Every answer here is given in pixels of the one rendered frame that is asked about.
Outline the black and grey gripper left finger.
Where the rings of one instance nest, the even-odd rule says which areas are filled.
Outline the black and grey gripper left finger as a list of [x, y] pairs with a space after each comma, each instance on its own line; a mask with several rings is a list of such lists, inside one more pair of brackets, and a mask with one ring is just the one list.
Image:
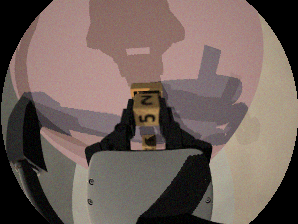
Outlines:
[[[120, 123], [115, 125], [114, 131], [100, 142], [85, 148], [87, 164], [94, 153], [100, 150], [131, 150], [130, 140], [135, 136], [135, 119], [133, 113], [133, 99], [128, 99], [127, 109], [123, 109]], [[125, 114], [126, 113], [126, 114]], [[124, 119], [125, 118], [125, 119]]]

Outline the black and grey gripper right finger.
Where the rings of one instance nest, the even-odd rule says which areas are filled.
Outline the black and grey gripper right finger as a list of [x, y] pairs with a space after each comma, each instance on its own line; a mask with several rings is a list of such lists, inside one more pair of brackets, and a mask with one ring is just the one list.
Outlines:
[[165, 141], [165, 149], [192, 147], [201, 149], [210, 163], [212, 145], [208, 142], [195, 139], [194, 136], [180, 128], [180, 124], [174, 121], [171, 107], [167, 107], [165, 98], [160, 98], [160, 133]]

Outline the yellow cube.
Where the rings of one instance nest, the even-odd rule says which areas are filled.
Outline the yellow cube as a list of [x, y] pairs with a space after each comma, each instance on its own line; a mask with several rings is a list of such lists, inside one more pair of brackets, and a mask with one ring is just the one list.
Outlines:
[[142, 135], [142, 149], [156, 150], [156, 135]]
[[133, 113], [136, 126], [159, 126], [160, 112], [158, 93], [135, 94]]

